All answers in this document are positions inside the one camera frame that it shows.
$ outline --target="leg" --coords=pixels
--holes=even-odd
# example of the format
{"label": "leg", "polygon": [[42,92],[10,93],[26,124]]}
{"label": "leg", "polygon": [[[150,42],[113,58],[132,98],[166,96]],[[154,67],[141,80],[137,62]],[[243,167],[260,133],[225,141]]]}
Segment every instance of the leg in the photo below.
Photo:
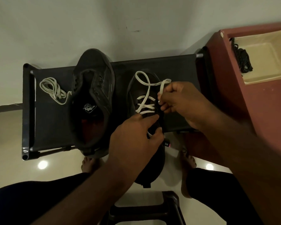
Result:
{"label": "leg", "polygon": [[233,174],[195,168],[194,160],[187,153],[182,154],[182,167],[188,164],[188,173],[181,187],[183,195],[190,196],[207,205],[230,223],[262,224],[257,212],[251,204]]}
{"label": "leg", "polygon": [[0,224],[30,224],[84,182],[98,163],[84,158],[81,174],[54,181],[26,181],[0,189]]}

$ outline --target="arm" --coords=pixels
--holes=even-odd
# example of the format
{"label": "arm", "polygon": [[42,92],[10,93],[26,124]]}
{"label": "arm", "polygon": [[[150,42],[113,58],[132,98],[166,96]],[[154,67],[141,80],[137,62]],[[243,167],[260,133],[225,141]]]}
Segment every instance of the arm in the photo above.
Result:
{"label": "arm", "polygon": [[266,224],[281,224],[281,155],[214,107],[191,83],[174,82],[159,95],[165,113],[177,111],[205,134]]}
{"label": "arm", "polygon": [[147,139],[158,115],[132,116],[110,138],[109,158],[90,178],[36,220],[37,224],[98,224],[109,208],[130,188],[157,151],[164,137],[157,129]]}

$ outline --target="forearm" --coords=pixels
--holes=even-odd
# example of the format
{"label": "forearm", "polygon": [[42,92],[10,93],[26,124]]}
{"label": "forearm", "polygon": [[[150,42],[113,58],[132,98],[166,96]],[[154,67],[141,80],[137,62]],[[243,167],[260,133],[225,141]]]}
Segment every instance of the forearm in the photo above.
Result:
{"label": "forearm", "polygon": [[33,225],[97,224],[132,183],[123,170],[107,162]]}
{"label": "forearm", "polygon": [[262,220],[281,222],[281,155],[217,109],[196,124],[236,176]]}

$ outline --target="coiled white shoelace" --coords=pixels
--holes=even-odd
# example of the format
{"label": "coiled white shoelace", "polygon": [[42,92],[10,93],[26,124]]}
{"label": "coiled white shoelace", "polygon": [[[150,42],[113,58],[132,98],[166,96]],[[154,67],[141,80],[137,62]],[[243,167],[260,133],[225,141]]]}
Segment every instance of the coiled white shoelace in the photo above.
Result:
{"label": "coiled white shoelace", "polygon": [[[142,81],[142,80],[138,77],[138,74],[139,74],[139,73],[143,74],[143,75],[146,77],[147,83],[145,83],[144,81]],[[159,83],[151,84],[151,83],[150,83],[150,80],[149,80],[149,77],[148,77],[147,74],[144,73],[143,71],[137,71],[137,72],[135,73],[135,78],[136,78],[136,79],[138,80],[138,82],[141,83],[142,85],[148,86],[147,94],[146,94],[146,95],[142,95],[142,96],[140,96],[140,97],[137,98],[138,100],[139,100],[139,99],[142,99],[142,98],[144,98],[144,99],[143,99],[142,103],[138,103],[139,108],[136,110],[136,112],[137,112],[137,113],[140,113],[140,114],[142,114],[142,115],[145,114],[145,113],[154,113],[154,112],[155,112],[155,111],[154,111],[154,109],[155,109],[155,107],[154,107],[155,104],[150,104],[150,105],[146,105],[146,104],[145,104],[145,102],[147,101],[148,98],[149,98],[150,100],[152,100],[153,102],[156,100],[156,99],[154,99],[153,97],[149,96],[149,93],[150,93],[150,86],[158,86],[158,85],[160,85],[160,91],[159,91],[159,93],[162,94],[162,93],[163,93],[163,88],[164,88],[165,84],[171,83],[172,80],[171,80],[171,79],[165,79],[165,80],[163,80],[163,81],[161,81],[161,82],[159,82]],[[144,111],[141,111],[141,109],[143,109],[143,108],[149,108],[149,109],[151,109],[151,110],[144,110]]]}
{"label": "coiled white shoelace", "polygon": [[[55,102],[57,102],[60,105],[66,104],[68,98],[72,94],[71,91],[68,91],[68,93],[66,93],[64,90],[60,89],[59,84],[57,83],[56,79],[53,77],[48,77],[43,79],[41,83],[39,83],[39,86],[44,92],[48,93]],[[57,98],[59,99],[66,98],[66,101],[64,103],[61,103],[57,100]]]}

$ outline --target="shoe logo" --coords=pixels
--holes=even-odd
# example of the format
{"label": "shoe logo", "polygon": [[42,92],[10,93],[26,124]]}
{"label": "shoe logo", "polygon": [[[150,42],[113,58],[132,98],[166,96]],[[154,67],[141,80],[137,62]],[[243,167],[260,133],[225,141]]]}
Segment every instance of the shoe logo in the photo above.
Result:
{"label": "shoe logo", "polygon": [[90,114],[96,107],[96,105],[90,105],[89,103],[87,103],[84,105],[83,109]]}

